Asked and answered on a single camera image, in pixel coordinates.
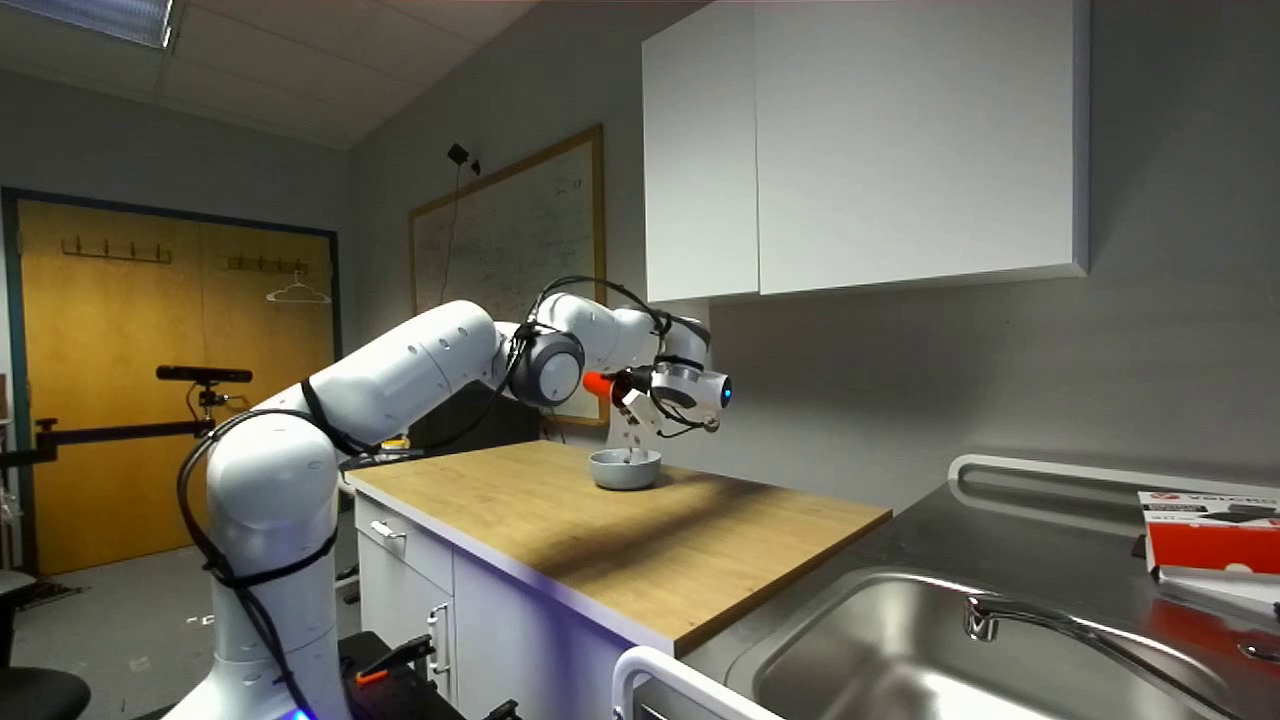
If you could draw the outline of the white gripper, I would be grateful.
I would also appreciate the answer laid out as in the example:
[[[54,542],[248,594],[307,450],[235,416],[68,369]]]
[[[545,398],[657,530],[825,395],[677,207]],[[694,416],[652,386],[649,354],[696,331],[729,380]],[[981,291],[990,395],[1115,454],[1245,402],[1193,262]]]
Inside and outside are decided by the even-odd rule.
[[[718,431],[735,386],[729,370],[689,354],[657,354],[646,369],[624,369],[616,402],[629,418],[671,440],[684,431]]]

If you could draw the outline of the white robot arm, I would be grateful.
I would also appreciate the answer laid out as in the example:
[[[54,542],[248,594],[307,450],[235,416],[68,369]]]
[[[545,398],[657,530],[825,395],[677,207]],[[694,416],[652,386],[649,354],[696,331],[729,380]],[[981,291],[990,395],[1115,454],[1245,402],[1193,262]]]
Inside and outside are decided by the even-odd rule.
[[[211,667],[164,720],[354,720],[334,554],[341,462],[375,454],[468,384],[561,409],[589,375],[657,435],[718,431],[731,402],[702,318],[545,291],[525,318],[438,304],[219,418],[178,471],[211,588]]]

